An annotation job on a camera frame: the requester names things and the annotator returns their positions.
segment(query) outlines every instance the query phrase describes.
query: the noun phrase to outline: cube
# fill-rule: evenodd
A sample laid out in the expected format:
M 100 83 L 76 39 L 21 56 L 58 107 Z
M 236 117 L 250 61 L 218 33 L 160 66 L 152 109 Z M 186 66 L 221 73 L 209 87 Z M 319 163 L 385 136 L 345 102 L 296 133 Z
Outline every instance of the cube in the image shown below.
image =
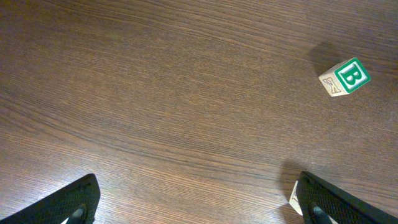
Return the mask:
M 357 58 L 335 65 L 319 76 L 319 80 L 330 96 L 347 95 L 371 80 L 366 69 Z

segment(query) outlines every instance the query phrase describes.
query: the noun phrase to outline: tabletop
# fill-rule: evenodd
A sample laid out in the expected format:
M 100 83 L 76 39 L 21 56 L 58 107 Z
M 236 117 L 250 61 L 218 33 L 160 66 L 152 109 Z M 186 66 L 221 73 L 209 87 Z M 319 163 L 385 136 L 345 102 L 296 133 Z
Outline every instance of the tabletop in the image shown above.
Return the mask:
M 0 3 L 0 219 L 94 173 L 95 223 L 303 223 L 310 171 L 398 216 L 398 1 Z M 357 57 L 371 81 L 330 97 Z

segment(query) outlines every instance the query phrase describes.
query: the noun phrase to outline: block top face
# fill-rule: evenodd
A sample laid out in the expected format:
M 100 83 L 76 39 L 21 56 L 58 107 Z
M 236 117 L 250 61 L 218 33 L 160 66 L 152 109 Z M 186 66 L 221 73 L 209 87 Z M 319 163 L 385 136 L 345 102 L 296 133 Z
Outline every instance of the block top face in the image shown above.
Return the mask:
M 335 70 L 335 75 L 347 93 L 354 92 L 371 80 L 368 72 L 357 58 L 352 58 Z

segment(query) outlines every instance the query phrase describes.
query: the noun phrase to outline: brown wood grain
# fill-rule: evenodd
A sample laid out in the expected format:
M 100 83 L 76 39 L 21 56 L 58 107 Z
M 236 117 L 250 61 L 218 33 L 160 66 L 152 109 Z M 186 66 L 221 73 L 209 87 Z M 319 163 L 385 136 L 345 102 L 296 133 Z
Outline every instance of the brown wood grain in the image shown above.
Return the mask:
M 93 172 L 96 222 L 303 223 L 309 170 L 398 216 L 398 2 L 0 3 L 0 218 Z M 372 81 L 317 78 L 357 57 Z

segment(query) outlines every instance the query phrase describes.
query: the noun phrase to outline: wooden table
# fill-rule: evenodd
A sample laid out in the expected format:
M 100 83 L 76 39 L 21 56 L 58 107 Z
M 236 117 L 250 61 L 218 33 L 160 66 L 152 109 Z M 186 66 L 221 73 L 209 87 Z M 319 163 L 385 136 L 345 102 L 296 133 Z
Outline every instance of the wooden table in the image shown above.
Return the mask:
M 0 4 L 0 218 L 93 172 L 99 224 L 303 223 L 302 170 L 398 216 L 398 1 Z

